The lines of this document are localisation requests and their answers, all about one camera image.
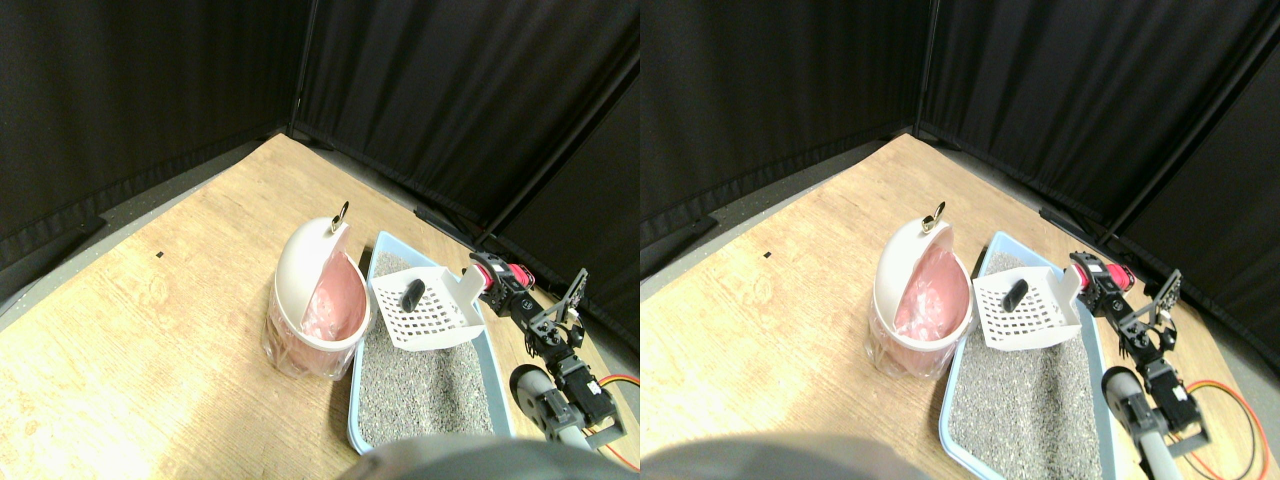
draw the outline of orange wire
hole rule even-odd
[[[594,429],[589,428],[589,429],[586,429],[586,431],[590,431],[591,435],[595,435],[595,430]],[[613,452],[613,456],[618,457],[618,461],[621,461],[622,463],[626,463],[628,467],[631,467],[631,470],[635,470],[637,472],[640,471],[640,467],[635,466],[635,463],[631,463],[626,458],[622,458],[622,454],[618,453],[618,451],[613,449],[613,445],[604,445],[604,448],[608,448],[609,452]]]
[[[600,385],[603,387],[604,384],[613,383],[613,381],[617,381],[617,380],[630,381],[631,384],[634,384],[636,387],[640,387],[640,379],[637,379],[635,376],[631,376],[631,375],[623,375],[623,374],[613,374],[613,375],[605,376],[605,378],[600,379]]]
[[[1235,397],[1235,399],[1240,401],[1240,404],[1243,404],[1244,408],[1249,411],[1249,416],[1253,417],[1253,424],[1258,426],[1258,435],[1262,436],[1262,475],[1258,475],[1258,479],[1265,479],[1267,476],[1267,470],[1271,467],[1271,444],[1267,442],[1267,433],[1262,430],[1262,421],[1258,420],[1258,413],[1253,411],[1253,407],[1249,406],[1249,402],[1244,401],[1244,397],[1240,396],[1239,392],[1235,392],[1230,387],[1226,387],[1225,384],[1217,380],[1199,380],[1192,383],[1189,387],[1187,387],[1187,393],[1196,392],[1197,389],[1204,385],[1213,385],[1221,388],[1224,392],[1226,392],[1231,397]],[[1196,458],[1196,462],[1198,462],[1202,467],[1204,467],[1204,471],[1212,475],[1213,479],[1224,480],[1222,476],[1217,475],[1217,472],[1215,472],[1213,468],[1210,468],[1208,465],[1204,463],[1204,461],[1198,454],[1196,454],[1196,452],[1192,452],[1192,458]]]

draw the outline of litter scoop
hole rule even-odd
[[[1006,311],[1005,297],[1019,280],[1027,282],[1027,293],[1012,311]],[[1075,269],[1066,269],[1059,282],[1047,266],[1011,269],[973,280],[987,347],[1006,352],[1048,348],[1078,335],[1080,315],[1073,302],[1080,283]]]
[[[417,298],[406,302],[411,285],[408,293]],[[484,319],[470,306],[484,285],[480,269],[468,269],[460,280],[443,266],[412,268],[370,282],[392,346],[410,352],[451,348],[479,337]]]

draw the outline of cable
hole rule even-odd
[[[1254,426],[1257,428],[1257,430],[1256,430],[1257,434],[1258,434],[1257,436],[1262,438],[1262,472],[1258,475],[1258,479],[1266,477],[1267,476],[1267,470],[1270,470],[1270,467],[1271,467],[1270,456],[1267,454],[1267,452],[1271,451],[1271,444],[1270,444],[1270,442],[1267,442],[1267,434],[1266,434],[1266,431],[1262,430],[1262,422],[1258,420],[1257,412],[1253,411],[1253,407],[1249,406],[1249,402],[1244,401],[1244,397],[1242,397],[1239,393],[1236,393],[1235,390],[1233,390],[1230,387],[1226,387],[1225,384],[1222,384],[1221,381],[1217,381],[1217,380],[1199,380],[1199,381],[1192,383],[1190,387],[1187,388],[1187,393],[1193,393],[1193,392],[1196,392],[1198,389],[1202,389],[1202,388],[1219,389],[1219,390],[1222,390],[1224,393],[1231,396],[1231,398],[1235,399],[1235,402],[1240,406],[1240,408],[1244,410],[1244,412],[1249,417],[1249,420],[1252,420],[1249,422],[1249,440],[1252,443],[1251,447],[1249,447],[1249,465],[1244,470],[1244,472],[1240,474],[1240,476],[1236,477],[1235,480],[1244,479],[1244,476],[1248,475],[1249,471],[1253,470],[1253,462],[1254,462],[1254,458],[1257,456],[1257,438],[1254,438],[1254,435],[1253,435]],[[1179,436],[1178,434],[1174,434],[1174,438],[1178,439],[1178,440],[1181,440],[1181,436]],[[1190,456],[1192,456],[1192,458],[1196,460],[1196,462],[1198,462],[1208,472],[1206,475],[1199,468],[1196,468],[1196,465],[1192,463],[1188,460],[1187,463],[1192,467],[1192,470],[1196,471],[1196,474],[1199,474],[1201,476],[1203,476],[1206,479],[1224,480],[1222,476],[1219,475],[1217,472],[1215,472],[1213,468],[1210,468],[1210,466],[1207,463],[1204,463],[1204,460],[1201,458],[1196,452],[1190,452]]]
[[[600,379],[600,387],[608,385],[608,384],[614,383],[614,381],[626,381],[626,383],[630,383],[632,385],[640,387],[640,379],[637,379],[635,376],[631,376],[631,375],[623,375],[623,374],[613,374],[613,375],[609,375],[609,376],[605,376],[605,378]]]
[[[595,429],[588,428],[586,431],[591,433],[591,435],[595,435]],[[640,467],[637,467],[635,463],[631,463],[626,458],[623,458],[622,454],[618,453],[618,451],[613,449],[613,445],[604,445],[604,448],[608,448],[609,452],[613,452],[613,456],[618,457],[618,461],[622,462],[622,463],[626,463],[628,467],[631,467],[631,470],[635,470],[636,472],[640,471]]]
[[[1196,389],[1201,389],[1201,388],[1204,388],[1204,387],[1221,390],[1222,393],[1226,393],[1229,396],[1231,394],[1230,392],[1228,392],[1228,390],[1225,390],[1225,389],[1222,389],[1222,388],[1220,388],[1217,385],[1212,385],[1212,384],[1201,384],[1201,385],[1197,385]],[[1194,392],[1196,389],[1190,389],[1188,392]],[[1248,476],[1251,471],[1253,471],[1253,462],[1257,460],[1257,454],[1258,454],[1258,452],[1257,452],[1258,439],[1254,435],[1254,433],[1257,430],[1254,429],[1253,421],[1249,417],[1249,411],[1244,407],[1244,403],[1240,403],[1240,401],[1236,399],[1235,397],[1231,397],[1231,399],[1235,399],[1235,404],[1239,406],[1240,407],[1240,412],[1244,413],[1244,422],[1249,424],[1249,463],[1244,468],[1244,472],[1242,472],[1240,476],[1238,476],[1238,477],[1234,479],[1234,480],[1244,480],[1244,477]],[[1174,439],[1181,440],[1181,436],[1174,434]],[[1199,465],[1203,466],[1204,468],[1208,468],[1208,465],[1204,463],[1204,460],[1202,460],[1199,457],[1199,454],[1192,452],[1190,457],[1196,458],[1196,461],[1199,462]],[[1202,477],[1206,477],[1206,479],[1211,479],[1211,480],[1222,480],[1222,477],[1217,476],[1217,474],[1212,474],[1212,470],[1210,470],[1211,474],[1206,474],[1206,472],[1201,471],[1199,468],[1197,468],[1196,463],[1192,463],[1190,458],[1183,457],[1183,460],[1187,461],[1187,465],[1190,466],[1192,470],[1196,471],[1197,475],[1199,475]]]

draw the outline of litter box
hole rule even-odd
[[[401,259],[412,266],[439,266],[431,259],[413,250],[399,238],[393,237],[390,233],[379,232],[378,243],[374,243],[372,259],[369,261],[369,271],[378,271],[378,257],[381,252],[388,252]],[[480,303],[472,302],[471,306],[480,311]],[[498,358],[493,355],[493,344],[489,343],[489,332],[481,332],[479,337],[471,339],[471,344],[476,349],[476,355],[480,357],[480,376],[484,380],[485,396],[489,399],[489,416],[493,420],[493,433],[498,436],[516,436],[516,426],[511,420],[511,411],[507,407],[507,393],[503,390],[503,380],[498,374],[500,369],[498,367]],[[356,347],[356,357],[351,366],[351,410],[347,413],[347,439],[351,440],[351,447],[356,449],[360,454],[365,454],[374,449],[369,442],[365,442],[364,435],[360,433],[360,369],[364,365],[365,356],[365,340],[360,340],[360,346]]]
[[[987,275],[987,264],[992,255],[996,252],[1005,252],[1012,255],[1021,260],[1027,266],[1050,266],[1057,274],[1057,278],[1062,278],[1062,269],[1053,262],[1046,260],[1044,257],[1036,253],[1036,251],[1027,248],[1027,246],[1018,243],[1012,237],[1005,232],[996,232],[996,236],[991,238],[991,244],[987,246],[987,255],[982,261],[982,266],[978,269],[978,276]],[[1115,479],[1116,477],[1116,451],[1115,445],[1117,439],[1115,438],[1115,431],[1111,425],[1111,411],[1107,408],[1106,397],[1102,393],[1102,340],[1098,337],[1097,321],[1093,315],[1084,308],[1084,303],[1079,300],[1075,302],[1075,308],[1080,312],[1080,335],[1084,340],[1084,349],[1088,353],[1089,361],[1089,387],[1093,389],[1093,422],[1098,428],[1098,453],[1102,458],[1102,477]],[[951,420],[951,399],[955,394],[956,381],[960,379],[960,369],[964,367],[964,349],[965,344],[970,339],[982,342],[982,335],[965,335],[960,339],[956,346],[955,360],[951,362],[951,374],[947,378],[946,394],[942,399],[942,415],[938,417],[938,436],[942,440],[942,449],[947,452],[951,458],[969,468],[970,472],[980,479],[1004,479],[1002,475],[991,468],[987,463],[978,460],[957,444],[951,438],[950,428],[947,426]]]

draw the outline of black backdrop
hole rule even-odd
[[[548,265],[544,270],[556,275],[573,275],[588,266],[589,300],[600,303],[607,314],[598,316],[634,344],[640,344],[639,324],[634,323],[640,312],[636,266],[640,205],[634,198],[641,188],[635,173],[645,161],[645,136],[636,124],[639,106],[635,95],[623,96],[577,154],[499,236],[512,250],[538,246],[539,253],[529,252],[525,257]],[[559,241],[562,237],[557,236],[584,238]],[[550,280],[567,284],[572,279]]]
[[[1280,358],[1280,55],[1124,232],[1148,261],[1181,269],[1215,316]]]
[[[646,1],[645,247],[915,116],[929,3]]]
[[[306,1],[0,6],[0,269],[284,125]]]
[[[635,78],[637,10],[637,1],[320,1],[294,127],[492,227],[553,285],[588,268],[588,311],[637,348],[637,216],[616,206],[634,197],[635,179],[617,172],[607,142],[575,155]],[[532,195],[503,216],[534,179]]]
[[[323,0],[294,127],[488,225],[637,35],[635,1]]]
[[[942,1],[922,129],[1087,218],[1114,220],[1194,133],[1274,9]]]

